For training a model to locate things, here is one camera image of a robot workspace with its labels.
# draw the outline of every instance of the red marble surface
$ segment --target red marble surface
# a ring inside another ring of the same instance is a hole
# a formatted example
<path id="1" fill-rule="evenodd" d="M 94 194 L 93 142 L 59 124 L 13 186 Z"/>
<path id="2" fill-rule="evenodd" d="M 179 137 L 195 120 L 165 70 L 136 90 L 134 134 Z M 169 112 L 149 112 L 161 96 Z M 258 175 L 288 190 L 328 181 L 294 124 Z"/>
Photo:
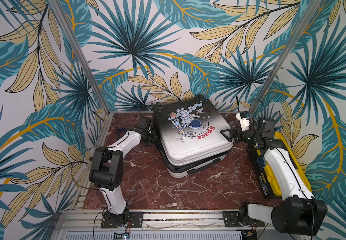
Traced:
<path id="1" fill-rule="evenodd" d="M 106 144 L 118 140 L 116 128 L 135 126 L 141 115 L 115 113 Z M 223 116 L 231 127 L 239 124 L 234 114 Z M 154 145 L 139 144 L 124 158 L 121 189 L 130 209 L 237 209 L 245 200 L 269 206 L 280 202 L 263 197 L 243 143 L 235 143 L 231 152 L 214 166 L 180 179 L 169 174 Z M 89 190 L 83 209 L 105 207 L 101 192 Z"/>

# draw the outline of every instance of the wallpaper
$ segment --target wallpaper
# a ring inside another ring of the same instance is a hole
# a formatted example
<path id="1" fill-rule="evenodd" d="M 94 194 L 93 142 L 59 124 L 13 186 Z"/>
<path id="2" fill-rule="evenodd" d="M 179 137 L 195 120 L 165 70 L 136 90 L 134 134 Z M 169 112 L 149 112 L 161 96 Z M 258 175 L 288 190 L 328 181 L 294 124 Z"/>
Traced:
<path id="1" fill-rule="evenodd" d="M 346 0 L 333 4 L 318 31 L 305 29 L 310 38 L 298 41 L 258 111 L 280 118 L 277 129 L 328 205 L 323 240 L 346 239 Z"/>
<path id="2" fill-rule="evenodd" d="M 50 238 L 104 117 L 47 2 L 0 0 L 0 240 Z"/>
<path id="3" fill-rule="evenodd" d="M 156 101 L 203 94 L 234 111 L 236 97 L 249 106 L 309 0 L 86 2 L 80 22 L 90 28 L 76 36 L 90 36 L 82 50 L 110 110 L 150 111 Z M 327 2 L 312 33 L 329 15 Z"/>

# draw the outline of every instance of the suitcase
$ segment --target suitcase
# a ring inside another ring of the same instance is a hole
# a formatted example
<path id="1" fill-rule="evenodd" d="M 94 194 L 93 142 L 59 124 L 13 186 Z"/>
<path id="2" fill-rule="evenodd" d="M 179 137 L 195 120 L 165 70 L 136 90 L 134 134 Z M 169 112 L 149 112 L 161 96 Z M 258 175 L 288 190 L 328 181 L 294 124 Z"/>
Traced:
<path id="1" fill-rule="evenodd" d="M 220 130 L 229 124 L 202 95 L 168 105 L 152 104 L 156 147 L 175 178 L 206 169 L 224 159 L 233 146 Z"/>

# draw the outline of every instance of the metal pole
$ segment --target metal pole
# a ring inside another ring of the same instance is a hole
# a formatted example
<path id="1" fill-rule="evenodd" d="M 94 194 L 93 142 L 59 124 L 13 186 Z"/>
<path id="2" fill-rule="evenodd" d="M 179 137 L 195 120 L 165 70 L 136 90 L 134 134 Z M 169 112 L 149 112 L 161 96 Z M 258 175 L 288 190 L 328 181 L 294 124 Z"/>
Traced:
<path id="1" fill-rule="evenodd" d="M 300 39 L 302 33 L 304 32 L 306 26 L 309 24 L 314 13 L 318 10 L 318 7 L 321 4 L 321 2 L 322 0 L 310 0 L 304 14 L 300 17 L 300 22 L 295 26 L 293 34 L 290 36 L 288 42 L 286 43 L 285 47 L 280 53 L 280 56 L 278 57 L 278 60 L 274 64 L 273 69 L 270 71 L 266 81 L 263 83 L 262 88 L 257 95 L 257 98 L 259 100 L 262 101 L 263 98 L 265 97 L 266 92 L 268 91 L 269 87 L 273 83 L 275 77 L 278 74 L 278 71 L 281 69 L 283 62 L 286 60 L 287 56 L 290 54 L 291 50 L 294 48 L 298 39 Z M 252 115 L 257 110 L 259 104 L 260 104 L 259 101 L 253 101 L 250 107 L 250 113 Z"/>
<path id="2" fill-rule="evenodd" d="M 77 60 L 79 61 L 79 64 L 80 64 L 81 68 L 83 69 L 90 86 L 92 87 L 93 92 L 97 96 L 99 104 L 101 105 L 101 107 L 103 108 L 105 113 L 108 115 L 110 112 L 109 107 L 102 97 L 99 86 L 98 86 L 98 84 L 94 78 L 94 75 L 93 75 L 93 73 L 92 73 L 92 71 L 88 65 L 88 61 L 86 61 L 86 59 L 85 59 L 85 56 L 83 54 L 83 51 L 81 50 L 80 44 L 77 41 L 75 32 L 73 31 L 73 29 L 69 23 L 69 20 L 66 17 L 66 13 L 65 13 L 63 7 L 61 6 L 60 0 L 49 0 L 49 4 L 50 4 L 50 6 L 51 6 L 51 8 L 55 14 L 55 17 L 56 17 L 58 23 L 61 26 L 61 29 L 63 30 L 66 38 L 68 39 L 69 44 L 71 45 L 72 50 L 74 51 L 75 56 L 76 56 Z"/>

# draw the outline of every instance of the cable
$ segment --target cable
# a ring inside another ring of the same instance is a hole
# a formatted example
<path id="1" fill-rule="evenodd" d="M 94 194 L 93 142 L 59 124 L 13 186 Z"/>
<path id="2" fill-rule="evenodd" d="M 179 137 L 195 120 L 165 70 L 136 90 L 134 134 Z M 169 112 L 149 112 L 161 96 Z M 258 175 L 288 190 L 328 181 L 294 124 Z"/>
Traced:
<path id="1" fill-rule="evenodd" d="M 290 233 L 288 233 L 288 234 L 290 235 Z M 291 235 L 290 235 L 290 236 L 291 236 Z M 295 238 L 294 238 L 293 236 L 291 236 L 291 238 L 295 240 Z"/>
<path id="2" fill-rule="evenodd" d="M 280 152 L 280 154 L 282 155 L 283 159 L 286 159 L 286 158 L 283 156 L 282 152 L 281 152 L 278 148 L 275 147 L 275 149 L 277 149 L 277 151 Z M 295 180 L 297 181 L 297 184 L 298 184 L 298 186 L 299 186 L 299 188 L 300 188 L 300 191 L 302 192 L 302 194 L 305 196 L 305 199 L 306 199 L 306 200 L 309 202 L 309 204 L 310 204 L 310 207 L 311 207 L 311 216 L 312 216 L 310 240 L 313 240 L 313 233 L 314 233 L 314 207 L 313 207 L 313 205 L 311 204 L 310 199 L 308 199 L 308 197 L 307 197 L 307 196 L 305 195 L 305 193 L 302 191 L 301 185 L 300 185 L 300 183 L 298 182 L 298 179 L 297 179 L 297 177 L 295 176 L 295 173 L 293 172 L 293 170 L 291 169 L 291 166 L 289 165 L 289 163 L 288 163 L 287 161 L 286 161 L 286 164 L 289 166 L 291 172 L 293 173 L 294 178 L 295 178 Z"/>
<path id="3" fill-rule="evenodd" d="M 97 146 L 93 146 L 91 148 L 88 148 L 87 150 L 83 151 L 72 163 L 72 167 L 71 167 L 71 176 L 72 176 L 72 180 L 73 182 L 75 183 L 75 185 L 79 186 L 79 187 L 82 187 L 82 188 L 85 188 L 85 189 L 92 189 L 92 190 L 98 190 L 98 189 L 95 189 L 95 188 L 91 188 L 91 187 L 83 187 L 81 186 L 80 184 L 78 184 L 75 180 L 75 177 L 73 176 L 73 165 L 75 164 L 76 160 L 81 156 L 83 155 L 84 153 L 86 153 L 87 151 L 91 150 L 92 148 L 95 148 L 95 147 L 99 147 L 99 145 Z"/>
<path id="4" fill-rule="evenodd" d="M 100 213 L 104 213 L 105 210 L 108 210 L 108 207 L 104 208 L 104 210 L 101 211 L 101 212 L 99 212 L 99 213 L 96 215 L 96 217 L 94 218 L 94 221 L 93 221 L 93 240 L 95 240 L 95 238 L 94 238 L 94 224 L 96 223 L 96 218 L 97 218 L 97 216 L 98 216 Z"/>
<path id="5" fill-rule="evenodd" d="M 266 227 L 268 226 L 268 224 L 266 224 L 266 226 L 263 228 L 262 232 L 260 233 L 260 235 L 257 237 L 257 240 L 261 237 L 261 235 L 263 234 L 263 232 L 265 231 Z"/>
<path id="6" fill-rule="evenodd" d="M 265 113 L 265 117 L 266 117 L 266 107 L 265 107 L 265 105 L 263 104 L 263 102 L 262 102 L 260 99 L 254 98 L 254 99 L 250 102 L 250 106 L 252 106 L 252 103 L 253 103 L 254 100 L 260 101 L 260 103 L 261 103 L 262 106 L 263 106 L 263 112 Z"/>

